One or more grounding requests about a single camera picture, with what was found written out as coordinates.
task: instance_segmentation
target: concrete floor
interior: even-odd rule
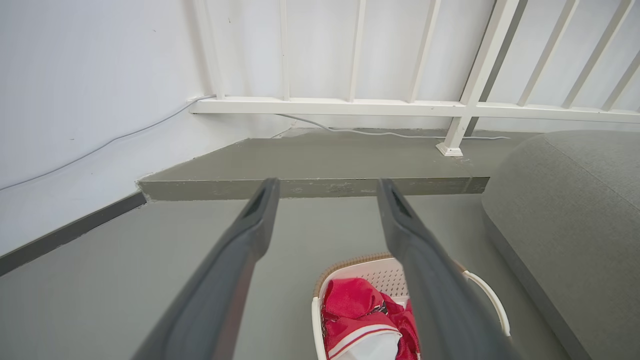
[[[524,359],[568,359],[486,239],[480,195],[409,201],[451,257],[493,287]],[[243,205],[150,203],[6,274],[0,359],[130,358]],[[317,278],[335,262],[382,251],[374,197],[282,199],[271,246],[253,275],[235,358],[316,358],[310,304]]]

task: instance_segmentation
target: white wall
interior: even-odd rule
[[[580,0],[549,70],[533,93],[532,103],[562,103],[619,2]],[[212,21],[229,95],[281,96],[278,3],[278,0],[209,0],[215,10]],[[460,99],[492,4],[493,0],[442,0],[418,99]],[[559,0],[529,0],[489,101],[517,102],[563,4]],[[406,98],[427,8],[425,0],[367,1],[356,97]],[[288,0],[292,97],[347,97],[356,11],[357,0]],[[639,49],[640,2],[634,5],[575,105],[601,106]],[[638,109],[639,95],[640,76],[617,108]],[[336,127],[443,128],[451,121],[408,117],[312,118]],[[640,130],[636,124],[489,118],[480,119],[477,128]]]
[[[210,93],[191,0],[0,2],[0,187],[56,168]],[[182,115],[0,192],[0,254],[136,191],[135,180],[290,126]]]

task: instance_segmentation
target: gray cushion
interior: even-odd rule
[[[483,207],[574,359],[640,359],[640,134],[535,136],[491,177]]]

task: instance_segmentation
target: red garment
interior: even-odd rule
[[[360,278],[331,280],[324,296],[325,319],[357,319],[382,306],[382,296]]]
[[[418,360],[420,345],[418,332],[415,329],[415,318],[411,307],[411,300],[407,302],[406,309],[396,304],[387,294],[382,294],[387,305],[387,315],[402,334],[398,341],[398,355],[396,360]]]
[[[324,348],[329,360],[358,340],[384,332],[402,335],[396,360],[418,359],[420,347],[410,301],[405,310],[364,279],[331,280],[324,296],[323,318]]]

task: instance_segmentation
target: basket rim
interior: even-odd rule
[[[318,297],[318,298],[320,297],[320,290],[322,289],[322,284],[324,284],[324,281],[326,280],[327,277],[329,277],[329,275],[336,272],[337,270],[340,270],[341,268],[353,266],[353,265],[368,263],[370,261],[390,259],[393,257],[394,256],[390,252],[377,252],[371,255],[358,256],[355,258],[339,261],[338,263],[335,263],[332,266],[329,266],[316,281],[316,286],[314,287],[314,297]],[[456,265],[456,267],[461,273],[467,270],[459,262],[453,260],[453,263]]]

